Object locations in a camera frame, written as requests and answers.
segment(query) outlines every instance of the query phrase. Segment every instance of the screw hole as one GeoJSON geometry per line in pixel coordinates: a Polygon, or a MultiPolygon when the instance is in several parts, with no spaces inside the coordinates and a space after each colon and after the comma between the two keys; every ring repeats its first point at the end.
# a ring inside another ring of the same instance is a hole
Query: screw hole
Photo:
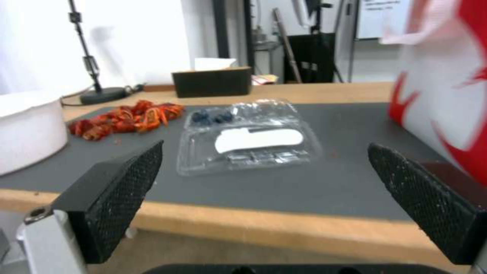
{"type": "Polygon", "coordinates": [[[30,216],[31,217],[37,217],[41,214],[44,214],[45,212],[46,212],[46,210],[43,207],[36,208],[36,209],[31,211],[30,216]]]}
{"type": "Polygon", "coordinates": [[[232,270],[232,274],[256,274],[255,271],[247,266],[241,266],[232,270]]]}
{"type": "Polygon", "coordinates": [[[360,271],[353,267],[344,267],[338,271],[338,274],[361,274],[360,271]]]}

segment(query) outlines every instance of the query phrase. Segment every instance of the textured rubber pad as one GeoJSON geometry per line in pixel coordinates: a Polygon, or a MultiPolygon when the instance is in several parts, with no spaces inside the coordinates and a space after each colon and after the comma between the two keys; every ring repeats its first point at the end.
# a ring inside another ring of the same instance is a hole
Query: textured rubber pad
{"type": "Polygon", "coordinates": [[[68,213],[86,263],[105,262],[118,245],[159,172],[162,143],[95,164],[53,202],[68,213]]]}
{"type": "Polygon", "coordinates": [[[484,205],[472,203],[395,150],[371,144],[368,152],[370,163],[393,198],[450,261],[472,264],[487,236],[484,205]]]}

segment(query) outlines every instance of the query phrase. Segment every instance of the white curtain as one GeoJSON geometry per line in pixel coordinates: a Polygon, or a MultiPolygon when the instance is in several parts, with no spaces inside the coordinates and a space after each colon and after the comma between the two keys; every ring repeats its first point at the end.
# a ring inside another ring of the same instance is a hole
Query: white curtain
{"type": "MultiPolygon", "coordinates": [[[[76,0],[102,86],[172,83],[189,69],[180,0],[76,0]]],[[[60,95],[92,84],[68,0],[0,1],[0,94],[60,95]]]]}

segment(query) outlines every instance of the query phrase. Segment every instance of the red and white bag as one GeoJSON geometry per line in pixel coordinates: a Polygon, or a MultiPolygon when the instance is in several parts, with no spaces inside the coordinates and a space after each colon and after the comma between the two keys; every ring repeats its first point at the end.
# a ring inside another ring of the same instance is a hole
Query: red and white bag
{"type": "Polygon", "coordinates": [[[389,114],[487,186],[487,0],[416,0],[389,114]]]}

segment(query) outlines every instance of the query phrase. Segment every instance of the clear plastic packaging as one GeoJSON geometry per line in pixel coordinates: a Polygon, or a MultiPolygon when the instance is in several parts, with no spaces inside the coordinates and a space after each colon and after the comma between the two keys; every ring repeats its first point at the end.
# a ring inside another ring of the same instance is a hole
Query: clear plastic packaging
{"type": "Polygon", "coordinates": [[[177,171],[184,176],[307,163],[322,148],[294,107],[258,100],[189,113],[177,171]]]}

